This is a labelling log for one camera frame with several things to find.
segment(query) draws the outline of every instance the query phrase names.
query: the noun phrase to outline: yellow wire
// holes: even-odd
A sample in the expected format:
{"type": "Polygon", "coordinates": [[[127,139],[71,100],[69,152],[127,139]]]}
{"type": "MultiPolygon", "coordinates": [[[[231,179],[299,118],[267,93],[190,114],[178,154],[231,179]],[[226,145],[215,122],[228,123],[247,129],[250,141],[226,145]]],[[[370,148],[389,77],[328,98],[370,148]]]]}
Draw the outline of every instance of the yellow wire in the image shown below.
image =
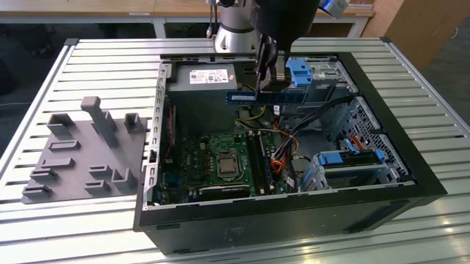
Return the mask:
{"type": "Polygon", "coordinates": [[[235,118],[235,120],[238,120],[238,121],[250,121],[250,120],[255,120],[255,119],[258,119],[258,118],[262,117],[262,115],[264,114],[264,112],[266,112],[266,106],[263,106],[263,109],[262,109],[262,112],[260,112],[259,115],[256,115],[256,116],[254,116],[254,117],[235,118]]]}
{"type": "MultiPolygon", "coordinates": [[[[278,130],[283,135],[288,136],[288,133],[286,131],[280,130],[276,126],[274,126],[274,129],[278,130]]],[[[292,139],[294,139],[294,143],[295,143],[295,150],[294,150],[292,156],[295,156],[296,151],[299,150],[299,141],[296,140],[295,137],[292,137],[292,139]]]]}

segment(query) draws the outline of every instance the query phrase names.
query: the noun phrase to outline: metal slat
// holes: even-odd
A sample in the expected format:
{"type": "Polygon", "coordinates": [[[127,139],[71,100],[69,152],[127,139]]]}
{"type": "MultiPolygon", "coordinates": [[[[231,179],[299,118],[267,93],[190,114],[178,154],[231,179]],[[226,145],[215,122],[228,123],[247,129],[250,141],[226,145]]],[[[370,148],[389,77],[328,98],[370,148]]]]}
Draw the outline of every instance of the metal slat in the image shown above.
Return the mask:
{"type": "Polygon", "coordinates": [[[156,79],[105,80],[105,81],[60,81],[53,90],[96,90],[115,88],[156,87],[156,79]]]}
{"type": "Polygon", "coordinates": [[[378,58],[394,58],[395,56],[390,52],[354,52],[352,56],[357,59],[378,59],[378,58]]]}
{"type": "Polygon", "coordinates": [[[402,65],[393,66],[362,66],[366,73],[407,73],[409,70],[402,65]]]}
{"type": "Polygon", "coordinates": [[[357,59],[361,66],[367,65],[402,65],[397,59],[357,59]]]}
{"type": "Polygon", "coordinates": [[[390,89],[390,88],[419,88],[421,84],[417,81],[373,81],[374,87],[377,89],[390,89]]]}
{"type": "Polygon", "coordinates": [[[470,171],[470,163],[431,166],[434,173],[470,171]]]}
{"type": "Polygon", "coordinates": [[[470,162],[470,150],[443,151],[435,153],[422,153],[430,165],[470,162]]]}
{"type": "Polygon", "coordinates": [[[63,202],[48,202],[48,203],[35,203],[31,205],[25,205],[20,202],[11,203],[0,203],[0,213],[8,213],[13,211],[32,211],[32,210],[47,210],[52,208],[65,208],[75,206],[85,206],[85,205],[97,205],[97,204],[113,204],[119,202],[131,202],[135,201],[136,196],[115,196],[107,198],[95,198],[85,200],[73,200],[73,201],[63,201],[63,202]]]}
{"type": "Polygon", "coordinates": [[[130,88],[130,89],[107,89],[107,90],[83,90],[83,91],[60,91],[52,92],[49,100],[81,100],[84,96],[97,96],[100,99],[107,98],[132,98],[154,97],[155,88],[130,88]]]}
{"type": "Polygon", "coordinates": [[[414,107],[413,110],[406,108],[393,108],[391,112],[397,118],[401,117],[425,117],[425,116],[443,116],[446,111],[442,107],[427,106],[427,107],[414,107]]]}
{"type": "Polygon", "coordinates": [[[402,220],[467,213],[470,212],[469,199],[469,195],[443,196],[429,205],[413,208],[410,211],[397,216],[395,219],[402,220]]]}
{"type": "MultiPolygon", "coordinates": [[[[311,52],[311,47],[308,46],[292,46],[292,52],[311,52]]],[[[385,52],[389,51],[389,48],[385,46],[336,46],[336,47],[315,47],[315,52],[385,52]]]]}
{"type": "Polygon", "coordinates": [[[446,131],[446,132],[410,134],[409,135],[411,140],[454,138],[457,136],[463,136],[463,132],[457,130],[457,131],[446,131]]]}
{"type": "Polygon", "coordinates": [[[327,47],[338,47],[338,46],[381,46],[385,47],[382,41],[378,40],[358,40],[358,41],[348,41],[348,40],[307,40],[299,39],[294,42],[292,47],[307,46],[307,47],[318,47],[318,46],[327,46],[327,47]]]}
{"type": "Polygon", "coordinates": [[[88,81],[88,80],[123,80],[123,79],[147,79],[158,77],[158,70],[140,71],[109,71],[93,73],[63,73],[60,81],[88,81]]]}
{"type": "Polygon", "coordinates": [[[425,89],[402,89],[399,91],[395,89],[391,89],[391,90],[381,89],[378,90],[378,92],[383,98],[429,97],[429,94],[425,91],[425,89]]]}
{"type": "MultiPolygon", "coordinates": [[[[81,100],[77,101],[63,101],[63,102],[47,102],[44,106],[44,111],[81,111],[80,109],[81,100]]],[[[101,100],[101,109],[119,109],[119,108],[132,108],[139,107],[152,107],[154,98],[140,98],[140,99],[104,99],[101,100]]]]}
{"type": "Polygon", "coordinates": [[[158,70],[159,63],[108,63],[108,64],[72,64],[64,68],[64,73],[73,72],[109,72],[119,70],[158,70]]]}
{"type": "Polygon", "coordinates": [[[450,117],[411,117],[399,118],[398,122],[406,128],[451,127],[454,121],[450,117]]]}
{"type": "Polygon", "coordinates": [[[207,38],[113,38],[113,39],[103,39],[103,40],[79,40],[79,43],[113,43],[113,42],[188,42],[188,43],[199,43],[208,42],[207,38]]]}
{"type": "Polygon", "coordinates": [[[40,208],[37,210],[20,210],[13,212],[0,213],[0,221],[31,221],[32,219],[52,217],[52,216],[73,216],[91,213],[109,213],[116,211],[130,211],[135,208],[135,201],[131,200],[135,196],[128,196],[127,202],[111,202],[99,204],[87,204],[77,206],[67,206],[57,208],[40,208]]]}
{"type": "Polygon", "coordinates": [[[458,150],[470,148],[470,140],[465,137],[457,139],[433,139],[414,141],[414,145],[421,152],[458,150]]]}
{"type": "MultiPolygon", "coordinates": [[[[210,48],[212,47],[212,43],[208,41],[200,42],[187,42],[179,41],[172,43],[172,48],[210,48]]],[[[79,43],[76,45],[76,50],[108,50],[108,49],[122,49],[122,48],[166,48],[167,42],[105,42],[105,43],[79,43]]]]}
{"type": "Polygon", "coordinates": [[[409,73],[366,73],[371,81],[414,80],[409,73]]]}
{"type": "Polygon", "coordinates": [[[155,245],[146,234],[126,231],[1,246],[0,255],[13,255],[15,259],[11,258],[9,261],[12,263],[28,263],[148,249],[155,249],[155,245]]]}
{"type": "Polygon", "coordinates": [[[63,237],[65,235],[81,235],[104,233],[109,231],[131,230],[134,211],[108,213],[112,221],[103,219],[101,215],[91,214],[73,217],[56,217],[39,219],[33,222],[16,222],[0,225],[0,243],[16,243],[21,240],[63,237]]]}
{"type": "Polygon", "coordinates": [[[89,56],[71,57],[71,64],[93,64],[93,63],[131,63],[131,62],[159,62],[160,55],[140,55],[140,56],[89,56]]]}
{"type": "Polygon", "coordinates": [[[390,108],[437,105],[431,97],[385,98],[383,101],[390,108]]]}
{"type": "Polygon", "coordinates": [[[425,133],[435,133],[435,132],[447,132],[447,131],[461,131],[457,126],[446,126],[443,128],[411,128],[406,129],[406,134],[425,134],[425,133]]]}
{"type": "MultiPolygon", "coordinates": [[[[214,48],[194,47],[191,53],[214,53],[214,48]]],[[[80,49],[73,52],[73,56],[120,56],[120,55],[160,55],[186,54],[187,49],[182,48],[130,48],[130,49],[80,49]]]]}

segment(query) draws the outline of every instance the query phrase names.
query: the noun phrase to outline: slotted platform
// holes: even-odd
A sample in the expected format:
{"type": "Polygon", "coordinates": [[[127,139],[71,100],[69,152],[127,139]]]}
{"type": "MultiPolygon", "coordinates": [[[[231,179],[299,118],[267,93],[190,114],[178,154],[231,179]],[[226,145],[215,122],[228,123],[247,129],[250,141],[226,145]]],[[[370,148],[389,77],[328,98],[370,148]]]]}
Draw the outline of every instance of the slotted platform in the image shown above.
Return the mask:
{"type": "Polygon", "coordinates": [[[135,196],[24,205],[52,113],[99,96],[113,118],[152,117],[159,54],[214,52],[206,39],[81,40],[65,46],[0,160],[0,262],[461,263],[470,260],[470,130],[393,44],[377,38],[300,39],[294,52],[355,56],[449,195],[371,232],[164,256],[132,228],[135,196]]]}

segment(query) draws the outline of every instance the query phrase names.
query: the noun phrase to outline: green motherboard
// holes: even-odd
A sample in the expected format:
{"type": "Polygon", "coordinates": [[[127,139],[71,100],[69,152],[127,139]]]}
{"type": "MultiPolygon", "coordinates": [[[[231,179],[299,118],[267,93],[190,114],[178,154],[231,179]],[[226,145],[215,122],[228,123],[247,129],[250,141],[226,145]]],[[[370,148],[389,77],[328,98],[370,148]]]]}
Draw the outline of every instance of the green motherboard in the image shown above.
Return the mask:
{"type": "MultiPolygon", "coordinates": [[[[263,133],[266,153],[275,151],[274,135],[263,133]]],[[[166,172],[167,197],[171,203],[191,202],[199,188],[248,185],[256,196],[255,180],[246,134],[184,137],[178,150],[179,168],[166,172]]],[[[284,182],[274,184],[274,192],[282,193],[284,182]]]]}

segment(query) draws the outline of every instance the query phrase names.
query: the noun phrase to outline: blue plastic clip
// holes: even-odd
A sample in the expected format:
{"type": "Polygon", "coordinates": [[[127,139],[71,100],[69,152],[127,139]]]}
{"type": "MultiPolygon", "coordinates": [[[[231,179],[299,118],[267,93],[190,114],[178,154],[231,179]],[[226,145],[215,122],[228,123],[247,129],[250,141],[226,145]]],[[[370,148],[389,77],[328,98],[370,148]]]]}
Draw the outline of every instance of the blue plastic clip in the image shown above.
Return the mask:
{"type": "Polygon", "coordinates": [[[306,175],[303,175],[302,181],[300,181],[300,184],[299,184],[299,185],[303,185],[303,184],[306,183],[306,181],[307,181],[308,178],[310,178],[310,174],[311,174],[311,169],[308,169],[306,175]]]}
{"type": "Polygon", "coordinates": [[[308,87],[311,84],[311,68],[303,59],[290,59],[286,63],[291,71],[291,82],[295,87],[308,87]]]}
{"type": "Polygon", "coordinates": [[[324,160],[323,155],[318,155],[318,161],[319,161],[320,165],[326,164],[326,160],[324,160]]]}
{"type": "Polygon", "coordinates": [[[352,146],[351,141],[348,139],[344,139],[344,143],[347,145],[347,147],[350,148],[350,150],[355,153],[359,154],[359,150],[352,146]]]}
{"type": "Polygon", "coordinates": [[[340,154],[338,152],[326,152],[326,153],[322,153],[322,155],[326,159],[327,164],[343,163],[343,159],[342,159],[340,154]]]}
{"type": "Polygon", "coordinates": [[[382,150],[375,150],[375,155],[381,162],[385,162],[385,154],[382,150]]]}

